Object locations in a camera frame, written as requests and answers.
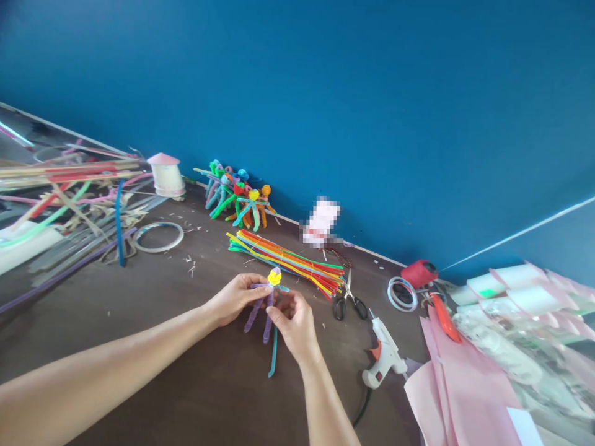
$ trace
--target scissor handle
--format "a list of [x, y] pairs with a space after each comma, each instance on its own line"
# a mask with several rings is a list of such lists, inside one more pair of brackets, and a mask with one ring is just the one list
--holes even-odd
[[335, 303], [333, 304], [333, 314], [335, 315], [335, 319], [343, 320], [345, 319], [345, 310], [347, 309], [347, 299], [344, 297], [337, 297], [335, 299]]
[[366, 308], [366, 304], [364, 304], [359, 297], [354, 297], [353, 303], [355, 304], [355, 310], [357, 311], [359, 318], [368, 319], [368, 309]]

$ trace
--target forearm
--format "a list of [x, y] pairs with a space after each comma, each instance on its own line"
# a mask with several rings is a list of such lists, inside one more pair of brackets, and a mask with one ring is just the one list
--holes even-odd
[[0, 444], [61, 445], [104, 417], [216, 327], [196, 308], [0, 386]]
[[311, 446], [359, 445], [322, 356], [301, 365]]

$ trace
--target scissors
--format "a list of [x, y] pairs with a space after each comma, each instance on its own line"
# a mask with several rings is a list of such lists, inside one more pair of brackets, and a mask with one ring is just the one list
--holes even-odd
[[355, 305], [355, 311], [358, 313], [360, 319], [368, 319], [368, 309], [365, 304], [351, 293], [351, 268], [349, 269], [349, 276], [347, 277], [347, 283], [345, 284], [345, 293], [343, 297], [337, 297], [333, 304], [333, 314], [337, 320], [345, 319], [345, 312], [347, 310], [347, 296], [350, 296], [353, 305]]

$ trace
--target black cable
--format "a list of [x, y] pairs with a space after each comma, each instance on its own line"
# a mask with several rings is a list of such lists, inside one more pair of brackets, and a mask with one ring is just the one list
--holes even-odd
[[359, 420], [361, 420], [361, 418], [364, 416], [364, 412], [366, 411], [366, 408], [368, 408], [368, 403], [370, 402], [370, 396], [372, 396], [372, 388], [366, 386], [366, 400], [364, 401], [364, 405], [361, 407], [361, 409], [359, 410], [358, 416], [355, 417], [355, 421], [353, 422], [352, 426], [356, 427], [359, 423]]

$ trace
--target bundle of pipe cleaners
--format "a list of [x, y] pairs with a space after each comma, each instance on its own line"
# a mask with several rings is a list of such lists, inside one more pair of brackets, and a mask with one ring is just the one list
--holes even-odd
[[314, 283], [330, 300], [344, 285], [342, 266], [316, 262], [295, 254], [259, 235], [240, 230], [229, 237], [229, 250], [250, 254], [269, 265], [302, 276]]

